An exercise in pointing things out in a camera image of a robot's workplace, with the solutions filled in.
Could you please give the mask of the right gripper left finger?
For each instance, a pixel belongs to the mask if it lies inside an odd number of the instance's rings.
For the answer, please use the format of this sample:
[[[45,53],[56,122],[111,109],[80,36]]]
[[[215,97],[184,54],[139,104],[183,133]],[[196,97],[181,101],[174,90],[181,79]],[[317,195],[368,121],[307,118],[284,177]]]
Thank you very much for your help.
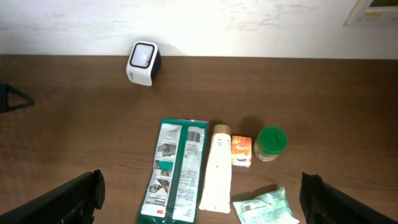
[[[93,223],[102,209],[105,181],[101,171],[84,174],[1,215],[1,223]]]

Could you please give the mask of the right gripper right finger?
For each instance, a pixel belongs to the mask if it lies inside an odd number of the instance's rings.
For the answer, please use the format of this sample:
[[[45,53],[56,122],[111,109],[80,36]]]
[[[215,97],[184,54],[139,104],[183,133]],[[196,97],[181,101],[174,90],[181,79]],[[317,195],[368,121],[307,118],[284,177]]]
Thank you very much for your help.
[[[324,182],[302,174],[300,204],[307,224],[397,224],[397,222]]]

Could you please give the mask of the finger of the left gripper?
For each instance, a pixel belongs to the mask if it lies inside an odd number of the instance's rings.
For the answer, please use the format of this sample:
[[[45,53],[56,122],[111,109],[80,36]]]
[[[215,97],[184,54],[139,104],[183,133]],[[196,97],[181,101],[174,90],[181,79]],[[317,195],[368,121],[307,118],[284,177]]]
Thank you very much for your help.
[[[34,105],[35,100],[33,98],[6,83],[1,83],[1,113]]]

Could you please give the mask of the teal wet wipes pack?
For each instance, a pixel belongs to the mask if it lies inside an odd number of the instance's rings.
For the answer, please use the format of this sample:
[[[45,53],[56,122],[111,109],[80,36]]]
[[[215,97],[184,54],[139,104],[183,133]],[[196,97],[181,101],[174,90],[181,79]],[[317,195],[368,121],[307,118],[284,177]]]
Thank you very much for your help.
[[[262,194],[254,199],[233,202],[242,224],[299,224],[286,198],[285,188]]]

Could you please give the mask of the green lid glass jar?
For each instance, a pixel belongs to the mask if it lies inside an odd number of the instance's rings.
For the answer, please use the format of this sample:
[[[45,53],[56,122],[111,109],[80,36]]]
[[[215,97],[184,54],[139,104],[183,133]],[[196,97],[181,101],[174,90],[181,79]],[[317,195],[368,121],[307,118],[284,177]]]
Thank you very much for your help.
[[[262,128],[254,142],[254,155],[264,162],[275,160],[286,148],[287,136],[277,126]]]

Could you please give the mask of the green white 3M pouch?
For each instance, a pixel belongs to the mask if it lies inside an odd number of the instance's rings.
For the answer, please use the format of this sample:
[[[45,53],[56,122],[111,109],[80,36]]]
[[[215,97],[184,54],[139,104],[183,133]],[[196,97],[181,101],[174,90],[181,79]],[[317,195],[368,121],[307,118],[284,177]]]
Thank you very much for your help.
[[[140,224],[197,222],[208,122],[161,120],[152,173],[137,218]]]

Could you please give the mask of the small orange white box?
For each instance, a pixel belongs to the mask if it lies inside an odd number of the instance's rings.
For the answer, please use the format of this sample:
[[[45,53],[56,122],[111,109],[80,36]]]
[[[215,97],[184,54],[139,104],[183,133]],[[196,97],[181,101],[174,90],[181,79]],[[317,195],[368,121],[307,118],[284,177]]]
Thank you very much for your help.
[[[231,144],[231,163],[233,166],[250,167],[252,159],[252,140],[249,137],[233,136]]]

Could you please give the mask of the white Pantene conditioner tube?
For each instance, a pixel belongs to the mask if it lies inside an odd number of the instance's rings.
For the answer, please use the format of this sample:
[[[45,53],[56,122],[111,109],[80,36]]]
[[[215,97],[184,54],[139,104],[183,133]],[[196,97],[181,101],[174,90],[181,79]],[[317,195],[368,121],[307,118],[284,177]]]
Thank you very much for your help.
[[[199,209],[229,213],[231,178],[231,128],[218,124],[211,138]]]

